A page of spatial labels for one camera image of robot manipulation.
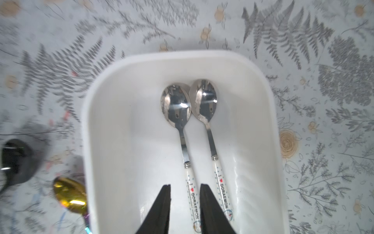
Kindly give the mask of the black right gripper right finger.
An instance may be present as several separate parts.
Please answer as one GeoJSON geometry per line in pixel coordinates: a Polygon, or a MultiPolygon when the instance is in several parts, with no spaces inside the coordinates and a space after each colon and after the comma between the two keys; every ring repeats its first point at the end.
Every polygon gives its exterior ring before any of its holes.
{"type": "Polygon", "coordinates": [[[203,234],[235,234],[207,184],[201,184],[200,186],[200,202],[203,234]]]}

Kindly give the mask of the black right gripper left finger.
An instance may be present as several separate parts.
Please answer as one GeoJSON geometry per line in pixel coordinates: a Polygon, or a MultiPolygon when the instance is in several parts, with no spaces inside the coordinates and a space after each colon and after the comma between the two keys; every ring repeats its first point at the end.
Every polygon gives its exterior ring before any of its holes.
{"type": "Polygon", "coordinates": [[[163,185],[136,234],[168,234],[171,186],[163,185]]]}

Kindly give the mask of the gold spoon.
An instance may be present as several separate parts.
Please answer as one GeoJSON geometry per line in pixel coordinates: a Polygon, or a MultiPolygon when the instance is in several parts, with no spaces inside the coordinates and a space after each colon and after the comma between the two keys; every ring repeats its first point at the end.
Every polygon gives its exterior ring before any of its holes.
{"type": "Polygon", "coordinates": [[[54,179],[53,191],[60,205],[73,213],[82,215],[86,233],[92,234],[85,186],[73,179],[59,176],[54,179]]]}

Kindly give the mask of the silver spoon white doraemon handle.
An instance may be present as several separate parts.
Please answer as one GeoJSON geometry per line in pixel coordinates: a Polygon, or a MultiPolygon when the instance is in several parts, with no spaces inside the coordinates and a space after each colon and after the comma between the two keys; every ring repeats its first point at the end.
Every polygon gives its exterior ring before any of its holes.
{"type": "Polygon", "coordinates": [[[207,79],[196,80],[190,88],[189,98],[193,115],[204,124],[211,151],[215,182],[219,194],[219,204],[229,222],[234,220],[233,206],[228,193],[227,180],[216,150],[210,122],[215,114],[218,98],[214,84],[207,79]]]}

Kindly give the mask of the black long-handled spoon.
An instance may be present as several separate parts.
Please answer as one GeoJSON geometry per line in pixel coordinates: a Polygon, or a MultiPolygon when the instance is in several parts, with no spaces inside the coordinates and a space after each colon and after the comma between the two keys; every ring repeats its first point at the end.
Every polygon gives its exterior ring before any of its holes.
{"type": "Polygon", "coordinates": [[[36,171],[34,152],[20,139],[10,139],[2,147],[1,172],[5,173],[6,182],[1,188],[3,194],[7,188],[27,182],[36,171]]]}

